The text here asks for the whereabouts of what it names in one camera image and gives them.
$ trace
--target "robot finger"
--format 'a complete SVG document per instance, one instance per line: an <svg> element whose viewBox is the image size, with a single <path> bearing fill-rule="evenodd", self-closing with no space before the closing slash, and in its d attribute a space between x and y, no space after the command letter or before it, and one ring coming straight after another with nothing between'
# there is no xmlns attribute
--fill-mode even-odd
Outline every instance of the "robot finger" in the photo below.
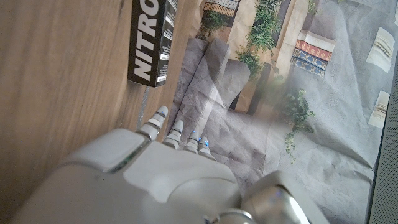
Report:
<svg viewBox="0 0 398 224"><path fill-rule="evenodd" d="M199 141L198 133L196 131L192 131L191 134L189 135L189 138L188 138L187 144L184 147L184 150L198 154L198 141Z"/></svg>
<svg viewBox="0 0 398 224"><path fill-rule="evenodd" d="M164 139L163 144L174 149L178 149L183 127L184 123L181 120L176 121L172 127L172 130L170 131L170 134Z"/></svg>
<svg viewBox="0 0 398 224"><path fill-rule="evenodd" d="M166 119L168 109L165 106L161 106L150 120L145 122L137 132L147 136L151 141L155 140L162 128L163 122Z"/></svg>
<svg viewBox="0 0 398 224"><path fill-rule="evenodd" d="M200 138L198 151L199 155L205 156L209 159L216 161L216 159L210 154L209 142L206 137Z"/></svg>

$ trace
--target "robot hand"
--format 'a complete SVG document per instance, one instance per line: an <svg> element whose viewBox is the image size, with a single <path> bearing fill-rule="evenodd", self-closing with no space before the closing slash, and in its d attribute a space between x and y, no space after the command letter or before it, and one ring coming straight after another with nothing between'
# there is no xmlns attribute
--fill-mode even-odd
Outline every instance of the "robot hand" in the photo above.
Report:
<svg viewBox="0 0 398 224"><path fill-rule="evenodd" d="M147 136L151 141L154 141L159 133L159 130L162 128L167 113L168 113L167 107L165 106L160 107L152 116L152 118L148 120L146 123L144 123L137 130L137 132ZM180 145L180 139L183 127L184 123L181 120L176 121L170 131L170 134L164 139L163 144L171 148L178 149ZM183 150L199 154L208 159L216 161L216 159L211 155L208 146L209 143L207 138L206 137L199 138L198 133L195 130L193 130Z"/></svg>
<svg viewBox="0 0 398 224"><path fill-rule="evenodd" d="M176 150L182 121L157 142L167 112L162 106L135 133L115 129L69 155L11 223L327 223L299 184L280 172L242 198L206 137L192 131Z"/></svg>

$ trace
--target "green plant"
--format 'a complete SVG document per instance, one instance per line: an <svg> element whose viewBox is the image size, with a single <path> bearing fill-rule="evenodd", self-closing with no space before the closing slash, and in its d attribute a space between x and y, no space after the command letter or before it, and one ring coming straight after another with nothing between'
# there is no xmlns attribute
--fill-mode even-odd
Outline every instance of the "green plant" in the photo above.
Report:
<svg viewBox="0 0 398 224"><path fill-rule="evenodd" d="M249 49L243 49L242 51L236 51L238 55L236 58L245 63L250 70L249 81L255 81L257 74L261 71L263 64L259 63L259 56L257 54L252 53Z"/></svg>
<svg viewBox="0 0 398 224"><path fill-rule="evenodd" d="M275 47L273 35L280 32L281 23L276 7L281 0L259 0L254 24L246 36L248 47L254 46L256 50L270 50Z"/></svg>
<svg viewBox="0 0 398 224"><path fill-rule="evenodd" d="M277 109L285 121L292 128L290 133L285 137L286 152L291 156L293 161L295 157L292 155L292 150L296 148L294 144L294 135L299 131L313 132L313 129L305 124L305 121L310 116L315 116L312 111L309 111L308 103L304 98L304 89L289 90L277 104Z"/></svg>
<svg viewBox="0 0 398 224"><path fill-rule="evenodd" d="M216 30L226 27L226 16L215 11L205 11L200 24L198 38L207 40Z"/></svg>
<svg viewBox="0 0 398 224"><path fill-rule="evenodd" d="M315 4L314 0L309 0L308 2L308 13L312 15L317 14L317 4Z"/></svg>

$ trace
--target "black box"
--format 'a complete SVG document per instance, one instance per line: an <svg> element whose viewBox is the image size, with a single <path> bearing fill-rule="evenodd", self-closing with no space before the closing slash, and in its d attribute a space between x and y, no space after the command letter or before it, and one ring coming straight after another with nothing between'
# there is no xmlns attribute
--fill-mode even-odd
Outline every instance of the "black box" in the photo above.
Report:
<svg viewBox="0 0 398 224"><path fill-rule="evenodd" d="M158 87L166 83L177 0L133 0L127 78Z"/></svg>

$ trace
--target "wooden surface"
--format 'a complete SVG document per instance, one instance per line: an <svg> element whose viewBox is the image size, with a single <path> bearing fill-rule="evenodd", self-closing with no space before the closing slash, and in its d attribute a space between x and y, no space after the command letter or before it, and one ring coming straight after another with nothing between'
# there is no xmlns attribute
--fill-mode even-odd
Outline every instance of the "wooden surface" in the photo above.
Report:
<svg viewBox="0 0 398 224"><path fill-rule="evenodd" d="M131 6L0 2L1 222L69 153L114 128L136 129L146 88L127 81ZM149 90L144 119L171 105L193 9L178 1L167 84Z"/></svg>

